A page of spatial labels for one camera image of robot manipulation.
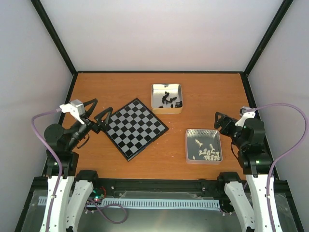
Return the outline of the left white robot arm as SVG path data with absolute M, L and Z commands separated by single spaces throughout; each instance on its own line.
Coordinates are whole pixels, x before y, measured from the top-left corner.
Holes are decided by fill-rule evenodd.
M 113 109 L 109 107 L 91 120 L 89 117 L 97 103 L 97 99 L 86 102 L 73 100 L 44 113 L 69 113 L 76 121 L 68 129 L 52 124 L 41 136 L 35 125 L 32 125 L 36 136 L 46 147 L 47 154 L 44 174 L 47 177 L 48 195 L 40 228 L 42 232 L 77 231 L 88 197 L 100 190 L 96 171 L 76 173 L 79 155 L 73 151 L 82 147 L 80 141 L 88 142 L 90 131 L 99 133 L 106 130 Z

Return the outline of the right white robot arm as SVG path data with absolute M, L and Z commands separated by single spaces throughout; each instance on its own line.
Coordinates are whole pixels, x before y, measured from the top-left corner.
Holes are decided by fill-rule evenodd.
M 252 199 L 244 193 L 236 172 L 223 172 L 218 182 L 224 189 L 236 212 L 243 232 L 280 232 L 274 197 L 272 158 L 264 149 L 264 123 L 255 118 L 255 112 L 246 112 L 236 120 L 222 113 L 215 113 L 214 128 L 228 136 L 238 148 L 238 162 L 246 176 Z

